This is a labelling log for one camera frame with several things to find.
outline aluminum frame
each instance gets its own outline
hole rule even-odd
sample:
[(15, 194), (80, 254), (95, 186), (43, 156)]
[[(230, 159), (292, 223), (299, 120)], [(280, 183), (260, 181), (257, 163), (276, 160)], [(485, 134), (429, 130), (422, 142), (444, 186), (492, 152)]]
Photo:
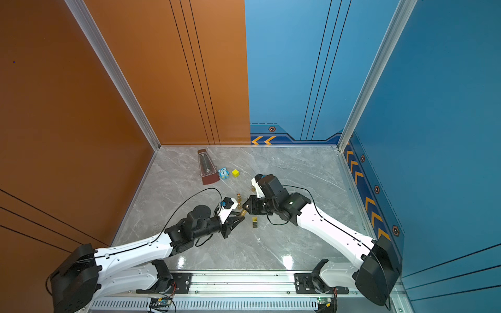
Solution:
[(143, 109), (139, 105), (129, 83), (125, 79), (122, 70), (118, 66), (117, 61), (113, 57), (110, 48), (106, 44), (84, 0), (65, 0), (65, 2), (84, 32), (85, 37), (87, 37), (87, 40), (94, 49), (94, 52), (96, 52), (99, 60), (106, 69), (106, 72), (115, 84), (115, 87), (132, 113), (132, 116), (134, 116), (134, 119), (143, 131), (144, 136), (153, 150), (157, 151), (161, 146), (160, 141), (151, 127), (148, 118), (144, 114)]
[[(308, 273), (308, 271), (289, 270), (177, 270), (172, 273), (189, 272), (192, 273), (191, 285), (188, 294), (178, 294), (174, 297), (176, 304), (181, 303), (178, 309), (235, 309), (235, 310), (260, 310), (259, 306), (248, 307), (227, 307), (221, 302), (239, 301), (269, 301), (269, 302), (298, 302), (316, 301), (317, 298), (329, 297), (319, 294), (296, 294), (293, 292), (294, 274)], [(152, 297), (159, 297), (158, 294), (137, 294), (134, 290), (119, 293), (114, 296), (102, 297), (89, 303), (80, 313), (85, 313), (92, 309), (103, 308), (110, 310), (145, 311), (144, 305), (133, 304), (142, 310), (134, 310), (130, 307), (133, 302), (148, 301)], [(338, 299), (352, 298), (365, 300), (365, 297), (356, 289), (349, 289), (348, 294), (339, 294)], [(407, 293), (401, 282), (397, 282), (391, 292), (393, 312), (413, 313), (412, 306), (407, 298)], [(197, 307), (190, 306), (191, 303), (199, 303)], [(285, 307), (270, 307), (272, 310), (291, 311)]]
[(379, 46), (376, 57), (372, 62), (369, 74), (367, 74), (364, 85), (360, 90), (357, 101), (355, 101), (355, 105), (353, 106), (350, 116), (348, 117), (343, 133), (339, 138), (339, 151), (344, 152), (344, 149), (348, 144), (348, 140), (350, 140), (350, 137), (353, 134), (353, 131), (355, 130), (355, 127), (357, 126), (370, 97), (372, 96), (372, 92), (374, 91), (374, 88), (376, 88), (377, 82), (383, 73), (386, 63), (388, 63), (393, 49), (395, 48), (395, 45), (397, 44), (397, 41), (400, 38), (407, 21), (409, 20), (412, 10), (414, 10), (416, 2), (417, 0), (400, 0), (398, 3), (397, 9), (393, 14), (383, 41)]

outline gray marble surface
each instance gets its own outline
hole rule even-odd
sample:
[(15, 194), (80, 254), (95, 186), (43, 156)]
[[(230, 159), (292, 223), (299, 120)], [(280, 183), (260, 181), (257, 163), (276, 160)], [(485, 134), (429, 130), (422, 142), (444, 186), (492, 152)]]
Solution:
[[(197, 150), (205, 148), (218, 168), (229, 172), (237, 169), (240, 176), (231, 176), (204, 186), (199, 177)], [(167, 219), (185, 199), (207, 188), (219, 189), (222, 196), (242, 203), (252, 194), (251, 179), (257, 174), (274, 174), (282, 184), (308, 188), (317, 206), (348, 227), (360, 231), (354, 208), (334, 157), (333, 147), (179, 147), (162, 146), (139, 192), (137, 200), (124, 220), (116, 244), (133, 242), (158, 233)], [(306, 191), (286, 187), (289, 192)], [(199, 204), (215, 208), (219, 195), (205, 191), (182, 206), (169, 226), (185, 218)], [(282, 223), (272, 216), (273, 223)], [(193, 247), (167, 258), (170, 269), (289, 269), (312, 270), (323, 258), (334, 262), (347, 259), (326, 242), (307, 230), (289, 223), (271, 225), (265, 216), (258, 216), (258, 228), (252, 218), (232, 231), (228, 239), (220, 234), (202, 247)]]

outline black cable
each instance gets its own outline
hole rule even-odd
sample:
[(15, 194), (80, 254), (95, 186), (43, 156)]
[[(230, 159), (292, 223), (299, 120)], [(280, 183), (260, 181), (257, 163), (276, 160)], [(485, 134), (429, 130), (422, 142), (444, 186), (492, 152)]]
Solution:
[(49, 276), (47, 276), (47, 279), (45, 280), (45, 290), (47, 290), (47, 292), (48, 292), (50, 295), (52, 295), (52, 292), (50, 292), (50, 290), (49, 290), (49, 286), (47, 286), (47, 283), (49, 282), (49, 278), (50, 278), (50, 277), (51, 277), (50, 275), (49, 275)]
[[(160, 231), (160, 233), (158, 234), (158, 236), (152, 241), (152, 242), (155, 242), (159, 239), (160, 235), (163, 234), (163, 231), (164, 229), (167, 227), (168, 223), (170, 222), (170, 220), (172, 219), (172, 217), (174, 216), (174, 214), (176, 214), (176, 212), (179, 210), (180, 207), (182, 207), (186, 202), (188, 202), (188, 200), (190, 200), (191, 198), (193, 198), (194, 196), (198, 195), (199, 193), (202, 193), (206, 190), (210, 190), (210, 189), (214, 189), (215, 191), (217, 191), (217, 193), (219, 194), (220, 198), (221, 198), (221, 202), (222, 202), (222, 195), (221, 195), (221, 192), (219, 190), (217, 190), (216, 188), (214, 187), (210, 187), (210, 188), (206, 188), (204, 190), (201, 190), (199, 192), (197, 192), (196, 194), (192, 195), (191, 197), (189, 197), (188, 199), (186, 199), (182, 204), (180, 204), (175, 210), (174, 210), (174, 213), (170, 216), (170, 218), (167, 220), (167, 222), (165, 223), (165, 225), (163, 226), (162, 230)], [(137, 247), (134, 247), (134, 248), (130, 248), (130, 249), (127, 249), (127, 250), (123, 250), (123, 251), (118, 251), (118, 252), (115, 252), (115, 253), (110, 253), (108, 256), (112, 256), (112, 255), (116, 255), (116, 254), (120, 254), (120, 253), (124, 253), (124, 252), (128, 252), (128, 251), (132, 251), (134, 249), (137, 249), (137, 248), (140, 248), (140, 247), (144, 247), (148, 245), (148, 243), (145, 243), (145, 244), (142, 244), (142, 245), (139, 245)], [(94, 260), (94, 259), (97, 259), (97, 258), (100, 258), (100, 257), (105, 257), (105, 255), (100, 255), (100, 256), (95, 256), (95, 257), (91, 257), (91, 258), (86, 258), (86, 259), (83, 259), (83, 260), (78, 260), (78, 261), (75, 261), (73, 262), (73, 264), (75, 263), (82, 263), (82, 262), (87, 262), (87, 261), (90, 261), (90, 260)]]
[[(352, 234), (346, 232), (345, 230), (339, 228), (338, 226), (334, 225), (333, 223), (329, 222), (328, 220), (326, 220), (321, 214), (320, 212), (318, 211), (318, 208), (317, 208), (317, 205), (315, 204), (315, 199), (313, 198), (313, 195), (312, 193), (306, 189), (306, 188), (302, 188), (302, 187), (297, 187), (297, 186), (291, 186), (291, 185), (282, 185), (282, 186), (286, 186), (286, 187), (292, 187), (292, 188), (297, 188), (297, 189), (302, 189), (302, 190), (306, 190), (308, 191), (308, 193), (310, 194), (310, 197), (312, 198), (312, 201), (313, 201), (313, 206), (315, 207), (315, 210), (317, 211), (317, 214), (319, 217), (321, 217), (324, 221), (328, 222), (329, 224), (331, 224), (332, 226), (334, 226), (335, 228), (339, 229), (340, 231), (342, 231), (343, 233), (347, 234), (348, 236), (352, 237), (354, 240), (358, 241), (361, 245), (363, 245), (364, 247), (366, 247), (368, 250), (369, 250), (369, 254), (372, 253), (372, 255), (374, 256), (374, 258), (376, 259), (376, 261), (378, 262), (379, 264), (379, 267), (381, 268), (381, 271), (383, 272), (383, 276), (384, 276), (384, 281), (386, 282), (386, 287), (388, 287), (388, 280), (386, 279), (386, 274), (384, 273), (384, 269), (383, 269), (383, 265), (381, 264), (381, 262), (379, 261), (378, 257), (376, 256), (376, 254), (372, 251), (371, 248), (369, 248), (366, 244), (364, 244), (363, 242), (361, 242), (359, 239), (357, 239), (356, 237), (354, 237)], [(391, 298), (390, 298), (390, 290), (388, 289), (388, 303), (390, 305), (390, 307), (386, 307), (388, 310), (391, 310)]]
[(151, 292), (153, 292), (153, 293), (161, 294), (161, 295), (165, 296), (167, 299), (170, 299), (170, 300), (171, 300), (171, 302), (172, 302), (172, 304), (174, 305), (174, 313), (176, 313), (176, 312), (177, 312), (177, 307), (176, 307), (176, 304), (174, 303), (174, 298), (173, 298), (173, 297), (168, 296), (168, 295), (166, 295), (166, 294), (164, 294), (164, 293), (161, 293), (161, 292), (158, 292), (158, 291), (153, 291), (153, 290), (151, 290), (151, 289), (150, 289), (149, 291), (151, 291)]
[(268, 219), (268, 222), (270, 222), (271, 225), (277, 225), (277, 226), (280, 226), (280, 225), (285, 225), (287, 224), (289, 221), (283, 223), (283, 224), (273, 224), (272, 221), (270, 221), (270, 216), (269, 215), (266, 215), (266, 218)]
[[(214, 217), (219, 216), (219, 215), (217, 214), (217, 209), (219, 209), (219, 206), (220, 206), (221, 204), (222, 204), (222, 199), (221, 199), (221, 202), (220, 202), (220, 203), (216, 206), (216, 208), (214, 209)], [(205, 240), (204, 242), (202, 242), (202, 244), (201, 244), (201, 245), (198, 245), (198, 243), (200, 242), (200, 238), (199, 238), (199, 239), (196, 241), (196, 243), (195, 243), (195, 247), (201, 247), (201, 246), (203, 246), (206, 242), (208, 242), (208, 241), (209, 241), (209, 239), (211, 239), (211, 238), (212, 238), (212, 235), (214, 235), (214, 234), (210, 234), (209, 238), (207, 238), (207, 240)]]
[(328, 304), (328, 305), (326, 305), (326, 306), (324, 306), (323, 308), (321, 308), (320, 310), (316, 311), (316, 313), (323, 312), (323, 311), (325, 311), (325, 310), (327, 310), (327, 309), (332, 309), (332, 308), (330, 308), (331, 306), (334, 308), (334, 313), (336, 313), (336, 312), (337, 312), (337, 310), (338, 310), (338, 300), (337, 300), (337, 298), (336, 298), (336, 297), (335, 297), (335, 298), (333, 298), (333, 299), (332, 299), (332, 301), (331, 301), (331, 302), (329, 302), (329, 304)]
[(492, 248), (496, 248), (497, 246), (500, 246), (500, 245), (501, 245), (501, 243), (498, 243), (498, 244), (492, 245), (492, 246), (490, 246), (490, 247), (484, 248), (484, 249), (482, 249), (482, 250), (478, 250), (478, 251), (475, 251), (475, 252), (472, 252), (472, 253), (465, 254), (465, 255), (463, 255), (463, 256), (460, 256), (460, 257), (454, 258), (454, 259), (449, 260), (449, 261), (447, 261), (447, 262), (440, 263), (440, 264), (437, 264), (437, 265), (434, 265), (434, 266), (430, 266), (430, 267), (424, 268), (424, 269), (422, 269), (422, 270), (419, 270), (419, 271), (417, 271), (417, 272), (414, 272), (414, 273), (412, 273), (412, 274), (408, 274), (408, 275), (406, 275), (406, 276), (402, 276), (402, 278), (406, 278), (406, 277), (409, 277), (409, 276), (411, 276), (411, 275), (418, 274), (418, 273), (421, 273), (421, 272), (423, 272), (423, 271), (426, 271), (426, 270), (429, 270), (429, 269), (435, 268), (435, 267), (437, 267), (437, 266), (441, 266), (441, 265), (444, 265), (444, 264), (447, 264), (447, 263), (451, 263), (451, 262), (457, 261), (457, 260), (459, 260), (459, 259), (462, 259), (462, 258), (467, 257), (467, 256), (470, 256), (470, 255), (477, 254), (477, 253), (479, 253), (479, 252), (483, 252), (483, 251), (486, 251), (486, 250), (489, 250), (489, 249), (492, 249)]
[(207, 238), (204, 242), (202, 242), (202, 244), (201, 244), (201, 245), (198, 245), (198, 242), (200, 241), (200, 238), (199, 238), (199, 239), (197, 239), (197, 241), (196, 241), (196, 243), (195, 243), (195, 247), (201, 247), (201, 246), (203, 246), (206, 242), (208, 242), (208, 241), (209, 241), (209, 239), (211, 239), (211, 238), (212, 238), (212, 236), (213, 236), (213, 235), (214, 235), (214, 234), (210, 234), (209, 238)]
[(0, 189), (0, 191), (1, 191), (1, 192), (3, 192), (3, 193), (4, 193), (4, 194), (6, 194), (6, 195), (11, 196), (12, 198), (14, 198), (14, 199), (16, 199), (16, 200), (21, 201), (22, 203), (24, 203), (24, 204), (26, 204), (26, 205), (29, 205), (29, 206), (30, 206), (30, 207), (32, 207), (33, 209), (38, 210), (38, 211), (42, 212), (43, 214), (48, 215), (48, 216), (50, 216), (51, 218), (53, 218), (53, 219), (55, 219), (55, 220), (58, 220), (59, 222), (61, 222), (61, 223), (65, 224), (66, 226), (69, 226), (69, 227), (73, 228), (74, 230), (79, 231), (79, 232), (81, 232), (82, 234), (84, 234), (84, 235), (87, 235), (87, 236), (91, 237), (92, 239), (94, 239), (94, 240), (96, 240), (96, 241), (98, 241), (98, 242), (102, 243), (103, 245), (108, 246), (107, 244), (105, 244), (104, 242), (100, 241), (99, 239), (96, 239), (96, 238), (92, 237), (91, 235), (84, 233), (83, 231), (81, 231), (81, 230), (79, 230), (79, 229), (77, 229), (77, 228), (75, 228), (75, 227), (71, 226), (70, 224), (63, 222), (62, 220), (58, 219), (57, 217), (54, 217), (54, 216), (52, 216), (52, 215), (48, 214), (47, 212), (44, 212), (44, 211), (40, 210), (39, 208), (37, 208), (37, 207), (35, 207), (35, 206), (33, 206), (33, 205), (31, 205), (31, 204), (27, 203), (26, 201), (23, 201), (23, 200), (21, 200), (21, 199), (17, 198), (16, 196), (14, 196), (14, 195), (12, 195), (12, 194), (10, 194), (10, 193), (6, 192), (5, 190)]

